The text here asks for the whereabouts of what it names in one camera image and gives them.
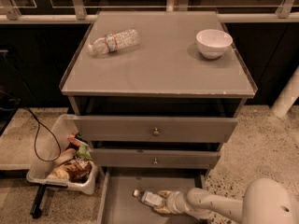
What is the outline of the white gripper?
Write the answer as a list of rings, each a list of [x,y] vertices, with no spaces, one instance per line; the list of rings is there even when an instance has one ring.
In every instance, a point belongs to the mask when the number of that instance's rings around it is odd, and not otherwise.
[[[166,206],[154,207],[153,210],[159,214],[183,214],[186,212],[186,201],[184,194],[179,191],[160,190],[158,194],[166,198]]]

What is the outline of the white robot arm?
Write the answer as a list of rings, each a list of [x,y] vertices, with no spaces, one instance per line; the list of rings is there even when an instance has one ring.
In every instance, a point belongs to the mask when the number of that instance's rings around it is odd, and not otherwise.
[[[213,211],[237,224],[299,224],[299,202],[280,183],[269,178],[252,181],[242,201],[192,188],[187,192],[163,190],[161,214],[187,214],[208,219]]]

